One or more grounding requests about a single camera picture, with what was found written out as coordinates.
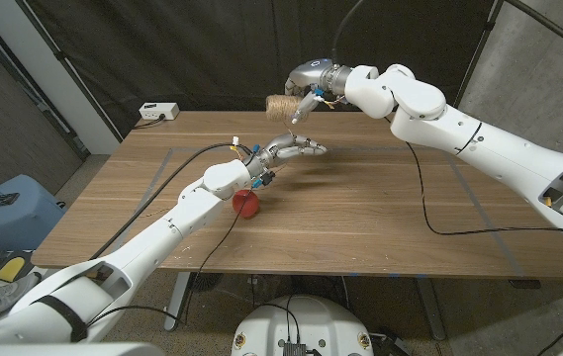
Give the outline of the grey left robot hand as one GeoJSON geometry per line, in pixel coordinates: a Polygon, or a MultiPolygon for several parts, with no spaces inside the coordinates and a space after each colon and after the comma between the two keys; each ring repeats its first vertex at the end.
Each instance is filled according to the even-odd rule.
{"type": "Polygon", "coordinates": [[[248,158],[244,165],[250,177],[255,178],[266,170],[286,163],[298,155],[323,155],[328,152],[324,146],[303,135],[284,133],[274,137],[248,158]]]}

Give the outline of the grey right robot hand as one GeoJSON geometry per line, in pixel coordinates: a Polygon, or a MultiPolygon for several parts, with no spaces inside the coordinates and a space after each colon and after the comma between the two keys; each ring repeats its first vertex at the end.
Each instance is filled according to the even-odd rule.
{"type": "Polygon", "coordinates": [[[304,121],[319,103],[325,101],[326,93],[342,97],[350,73],[350,67],[335,64],[327,58],[314,59],[293,69],[284,84],[284,92],[302,99],[290,116],[291,122],[304,121]]]}

